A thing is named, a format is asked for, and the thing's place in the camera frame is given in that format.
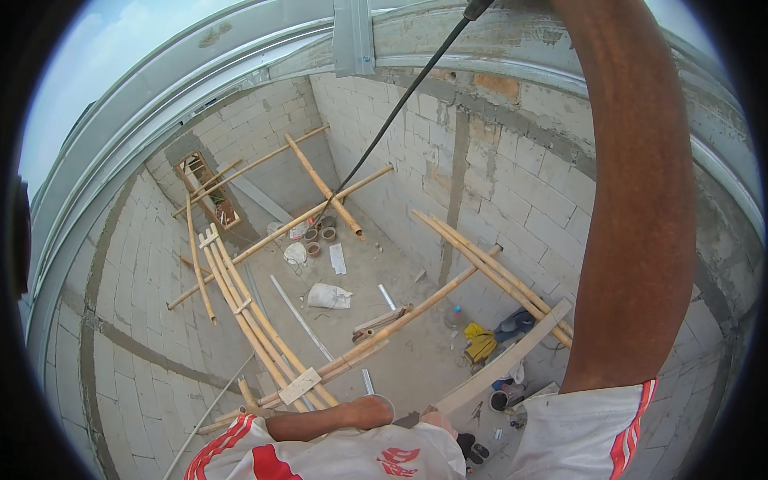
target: flip-flop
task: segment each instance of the flip-flop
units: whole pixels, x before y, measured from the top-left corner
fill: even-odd
[[[480,458],[480,455],[478,455],[478,454],[476,454],[476,453],[474,453],[474,452],[470,452],[470,453],[467,455],[467,458],[469,458],[470,460],[472,460],[472,463],[474,463],[475,465],[480,465],[480,464],[482,464],[482,458]]]
[[[480,445],[479,443],[475,443],[472,446],[472,449],[479,453],[482,458],[488,458],[491,454],[486,447]]]

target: plastic bottle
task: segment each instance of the plastic bottle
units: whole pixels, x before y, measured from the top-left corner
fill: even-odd
[[[466,328],[466,326],[468,325],[464,317],[464,312],[462,311],[462,308],[459,305],[454,305],[453,310],[446,313],[444,318],[445,318],[445,325],[449,329],[463,331],[464,328]]]

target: black cable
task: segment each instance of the black cable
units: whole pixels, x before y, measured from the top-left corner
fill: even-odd
[[[453,41],[456,39],[456,37],[458,37],[458,34],[462,33],[462,30],[464,30],[464,27],[466,27],[467,24],[472,20],[470,20],[470,18],[467,16],[463,16],[462,19],[459,21],[459,23],[456,24],[456,26],[451,31],[450,35],[448,35],[448,37],[443,41],[442,45],[440,45],[440,48],[438,48],[435,54],[432,56],[432,58],[429,59],[429,62],[427,62],[427,65],[425,65],[425,67],[419,73],[419,76],[417,76],[416,79],[411,83],[411,86],[408,87],[408,90],[406,90],[405,94],[403,94],[402,98],[400,98],[400,101],[397,102],[397,105],[395,106],[395,108],[392,109],[392,113],[389,114],[389,117],[384,122],[384,125],[382,125],[381,129],[379,130],[379,133],[376,135],[376,138],[374,138],[373,142],[371,142],[371,145],[368,147],[368,150],[366,150],[366,152],[362,155],[362,157],[360,158],[360,161],[357,162],[357,165],[355,165],[352,171],[349,172],[349,175],[346,176],[346,178],[339,185],[339,187],[336,188],[335,191],[333,191],[333,193],[331,194],[331,197],[326,202],[326,206],[323,207],[323,211],[321,211],[315,217],[314,221],[317,221],[317,219],[323,217],[323,214],[326,212],[326,209],[331,204],[331,201],[334,198],[336,198],[336,195],[344,188],[345,185],[349,183],[350,180],[352,180],[352,177],[357,173],[357,171],[362,166],[363,162],[366,161],[366,159],[371,154],[373,149],[379,143],[379,140],[381,140],[381,138],[384,136],[384,133],[386,133],[386,129],[389,128],[389,125],[392,123],[392,121],[395,120],[395,117],[397,116],[398,113],[400,113],[402,106],[406,104],[408,99],[411,97],[411,94],[416,89],[416,87],[418,87],[419,84],[422,83],[422,80],[424,80],[424,77],[426,77],[429,71],[432,70],[432,67],[434,67],[437,61],[440,59],[440,57],[442,57],[442,54],[444,54],[445,51],[448,50],[448,47],[450,47]]]

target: white t-shirt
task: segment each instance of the white t-shirt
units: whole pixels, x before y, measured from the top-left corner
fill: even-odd
[[[657,380],[643,385],[531,398],[510,480],[615,480],[640,438],[640,416]],[[185,480],[458,480],[464,456],[444,429],[419,423],[362,432],[341,429],[319,442],[275,442],[264,419],[241,415],[190,463]]]

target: red printed logo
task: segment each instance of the red printed logo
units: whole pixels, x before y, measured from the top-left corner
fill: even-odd
[[[418,457],[419,452],[421,452],[421,449],[401,450],[395,447],[391,447],[382,452],[382,457],[384,457],[383,460],[379,457],[376,457],[376,461],[382,463],[384,472],[386,472],[387,475],[394,475],[395,477],[412,477],[413,474],[419,470],[417,468],[409,470],[407,468],[403,468],[400,466],[400,464],[410,462],[414,458]]]

